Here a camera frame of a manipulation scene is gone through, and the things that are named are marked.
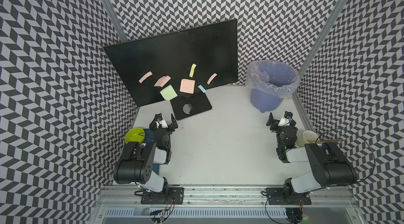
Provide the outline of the small blue sticky note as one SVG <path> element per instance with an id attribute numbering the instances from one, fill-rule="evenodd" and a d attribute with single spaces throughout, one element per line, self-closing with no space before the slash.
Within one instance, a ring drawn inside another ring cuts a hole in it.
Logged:
<path id="1" fill-rule="evenodd" d="M 205 89 L 202 85 L 198 85 L 198 88 L 199 88 L 203 93 L 206 92 L 206 89 Z"/>

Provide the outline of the peach sticky note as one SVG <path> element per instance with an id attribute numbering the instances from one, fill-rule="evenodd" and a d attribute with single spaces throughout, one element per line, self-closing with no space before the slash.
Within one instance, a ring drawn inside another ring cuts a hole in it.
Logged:
<path id="1" fill-rule="evenodd" d="M 164 87 L 170 80 L 170 76 L 162 76 L 157 80 L 154 87 Z"/>

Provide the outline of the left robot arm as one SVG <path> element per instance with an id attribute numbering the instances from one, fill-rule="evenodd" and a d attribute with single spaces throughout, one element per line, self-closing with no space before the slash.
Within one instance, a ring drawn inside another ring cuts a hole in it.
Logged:
<path id="1" fill-rule="evenodd" d="M 148 129 L 131 129 L 125 136 L 122 154 L 114 168 L 114 181 L 120 185 L 135 183 L 147 193 L 167 197 L 167 179 L 153 168 L 170 162 L 170 136 L 177 128 L 174 115 L 169 124 L 161 113 L 157 113 Z"/>

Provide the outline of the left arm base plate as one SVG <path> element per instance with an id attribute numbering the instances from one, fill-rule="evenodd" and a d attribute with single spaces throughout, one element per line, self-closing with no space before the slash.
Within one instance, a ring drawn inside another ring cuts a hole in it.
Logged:
<path id="1" fill-rule="evenodd" d="M 169 187 L 162 192 L 143 192 L 141 198 L 142 205 L 162 205 L 174 203 L 182 205 L 184 200 L 184 187 Z"/>

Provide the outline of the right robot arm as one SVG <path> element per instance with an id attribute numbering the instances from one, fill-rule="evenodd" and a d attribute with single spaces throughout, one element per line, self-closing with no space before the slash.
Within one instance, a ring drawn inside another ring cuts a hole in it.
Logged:
<path id="1" fill-rule="evenodd" d="M 358 175 L 347 157 L 336 143 L 329 141 L 310 143 L 297 147 L 297 127 L 293 113 L 285 111 L 280 120 L 269 114 L 266 126 L 276 134 L 276 152 L 279 160 L 285 164 L 308 163 L 310 171 L 285 180 L 283 190 L 271 196 L 282 196 L 288 202 L 297 196 L 308 196 L 312 191 L 327 187 L 354 184 Z"/>

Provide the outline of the pink square sticky note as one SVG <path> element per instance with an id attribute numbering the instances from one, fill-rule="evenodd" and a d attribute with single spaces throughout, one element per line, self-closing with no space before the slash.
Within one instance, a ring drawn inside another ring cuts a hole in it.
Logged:
<path id="1" fill-rule="evenodd" d="M 193 94 L 195 89 L 195 80 L 182 79 L 179 91 L 182 93 Z"/>

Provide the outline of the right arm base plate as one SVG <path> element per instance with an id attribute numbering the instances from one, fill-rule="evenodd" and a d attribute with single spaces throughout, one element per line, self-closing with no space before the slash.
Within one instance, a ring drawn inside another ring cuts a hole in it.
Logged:
<path id="1" fill-rule="evenodd" d="M 269 198 L 270 205 L 309 206 L 312 204 L 309 194 L 294 193 L 294 191 L 284 191 L 283 188 L 266 188 L 265 195 Z"/>

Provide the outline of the yellow narrow sticky note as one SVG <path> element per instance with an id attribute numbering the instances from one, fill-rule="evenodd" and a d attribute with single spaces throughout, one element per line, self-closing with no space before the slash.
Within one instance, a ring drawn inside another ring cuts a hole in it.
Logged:
<path id="1" fill-rule="evenodd" d="M 195 68 L 197 67 L 196 64 L 192 64 L 190 72 L 189 72 L 189 77 L 192 78 L 194 76 Z"/>

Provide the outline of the green square sticky note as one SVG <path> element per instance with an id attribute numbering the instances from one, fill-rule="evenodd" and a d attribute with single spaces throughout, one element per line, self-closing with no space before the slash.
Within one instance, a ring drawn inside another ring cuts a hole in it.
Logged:
<path id="1" fill-rule="evenodd" d="M 167 101 L 171 101 L 172 99 L 174 99 L 178 96 L 178 94 L 176 93 L 176 91 L 174 90 L 172 85 L 169 85 L 169 86 L 165 87 L 164 89 L 162 89 L 160 91 L 160 94 L 162 95 L 164 100 L 167 100 Z"/>

